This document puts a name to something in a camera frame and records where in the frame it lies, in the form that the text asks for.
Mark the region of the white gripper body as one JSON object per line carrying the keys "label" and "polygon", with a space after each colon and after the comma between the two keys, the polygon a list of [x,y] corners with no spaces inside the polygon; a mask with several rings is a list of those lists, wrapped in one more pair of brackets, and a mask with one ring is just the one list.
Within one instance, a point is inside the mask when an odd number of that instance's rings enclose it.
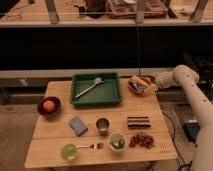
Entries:
{"label": "white gripper body", "polygon": [[175,84],[172,71],[156,72],[153,74],[156,85],[161,88],[169,88]]}

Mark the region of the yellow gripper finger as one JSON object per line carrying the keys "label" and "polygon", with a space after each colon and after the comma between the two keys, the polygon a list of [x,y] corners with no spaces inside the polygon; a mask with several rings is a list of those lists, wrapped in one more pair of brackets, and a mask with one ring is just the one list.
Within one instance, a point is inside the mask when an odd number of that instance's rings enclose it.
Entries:
{"label": "yellow gripper finger", "polygon": [[158,87],[156,84],[151,84],[149,87],[149,92],[150,93],[155,93],[158,90]]}

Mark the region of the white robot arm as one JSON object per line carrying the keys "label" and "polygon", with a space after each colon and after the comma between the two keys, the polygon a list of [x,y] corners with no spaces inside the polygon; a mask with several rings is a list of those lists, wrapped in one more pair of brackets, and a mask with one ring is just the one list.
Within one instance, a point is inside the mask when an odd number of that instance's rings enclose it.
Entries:
{"label": "white robot arm", "polygon": [[213,104],[197,86],[199,74],[186,65],[151,76],[159,88],[181,86],[200,125],[191,171],[213,171]]}

